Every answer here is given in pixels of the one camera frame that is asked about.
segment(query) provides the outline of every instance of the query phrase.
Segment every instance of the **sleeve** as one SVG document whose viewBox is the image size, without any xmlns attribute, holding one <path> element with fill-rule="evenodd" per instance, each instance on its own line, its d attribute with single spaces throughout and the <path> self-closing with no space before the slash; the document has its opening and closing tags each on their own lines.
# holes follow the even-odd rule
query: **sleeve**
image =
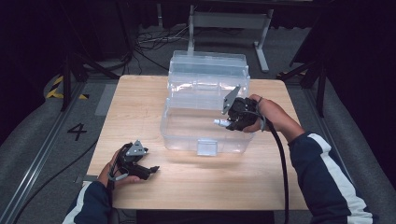
<svg viewBox="0 0 396 224">
<path fill-rule="evenodd" d="M 321 136 L 304 133 L 289 146 L 291 164 L 313 215 L 311 223 L 376 223 Z"/>
<path fill-rule="evenodd" d="M 85 185 L 72 202 L 63 224 L 107 224 L 111 212 L 107 189 L 99 181 Z"/>
</svg>

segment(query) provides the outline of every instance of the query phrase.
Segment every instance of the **person's right arm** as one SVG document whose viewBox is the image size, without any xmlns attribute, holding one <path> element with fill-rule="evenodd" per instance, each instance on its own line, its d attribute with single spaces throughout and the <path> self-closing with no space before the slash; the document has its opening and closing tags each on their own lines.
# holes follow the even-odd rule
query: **person's right arm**
<svg viewBox="0 0 396 224">
<path fill-rule="evenodd" d="M 319 135 L 306 133 L 280 105 L 254 94 L 250 98 L 260 101 L 260 113 L 273 122 L 289 143 L 291 164 L 313 215 L 311 223 L 375 223 L 376 218 L 329 153 L 330 145 Z M 258 121 L 244 132 L 259 129 Z"/>
</svg>

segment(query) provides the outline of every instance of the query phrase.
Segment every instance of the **plastic box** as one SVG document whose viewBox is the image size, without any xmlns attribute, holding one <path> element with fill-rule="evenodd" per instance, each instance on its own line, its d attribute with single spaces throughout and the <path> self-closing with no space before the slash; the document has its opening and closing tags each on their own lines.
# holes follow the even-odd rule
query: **plastic box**
<svg viewBox="0 0 396 224">
<path fill-rule="evenodd" d="M 175 51 L 161 122 L 165 147 L 209 156 L 244 152 L 253 133 L 229 131 L 213 120 L 228 118 L 221 114 L 224 97 L 237 85 L 238 96 L 247 97 L 249 81 L 245 55 Z"/>
</svg>

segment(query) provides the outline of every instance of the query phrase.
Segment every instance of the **person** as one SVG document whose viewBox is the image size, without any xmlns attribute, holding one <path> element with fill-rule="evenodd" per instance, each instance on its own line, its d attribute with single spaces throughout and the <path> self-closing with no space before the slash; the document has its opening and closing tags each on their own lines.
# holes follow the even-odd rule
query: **person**
<svg viewBox="0 0 396 224">
<path fill-rule="evenodd" d="M 259 103 L 260 113 L 271 120 L 290 147 L 291 164 L 297 172 L 298 184 L 306 205 L 312 213 L 311 223 L 376 223 L 374 216 L 343 169 L 332 157 L 330 145 L 318 134 L 306 132 L 277 103 L 252 94 L 250 99 Z M 254 133 L 261 122 L 246 127 L 243 132 Z M 71 204 L 64 223 L 107 223 L 111 210 L 107 173 L 115 158 L 105 166 L 97 181 L 82 188 Z M 123 184 L 139 181 L 128 176 L 116 182 Z"/>
</svg>

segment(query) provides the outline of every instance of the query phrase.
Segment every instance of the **hazard tape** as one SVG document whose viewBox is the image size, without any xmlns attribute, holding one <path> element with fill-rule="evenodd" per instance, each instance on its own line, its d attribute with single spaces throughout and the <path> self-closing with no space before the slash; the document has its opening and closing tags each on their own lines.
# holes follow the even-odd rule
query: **hazard tape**
<svg viewBox="0 0 396 224">
<path fill-rule="evenodd" d="M 58 78 L 53 82 L 52 87 L 49 90 L 49 93 L 47 93 L 47 98 L 59 98 L 63 99 L 64 95 L 62 93 L 56 92 L 59 85 L 61 85 L 61 82 L 64 80 L 64 76 L 59 75 Z M 90 98 L 89 94 L 81 94 L 78 99 L 80 100 L 88 100 Z"/>
</svg>

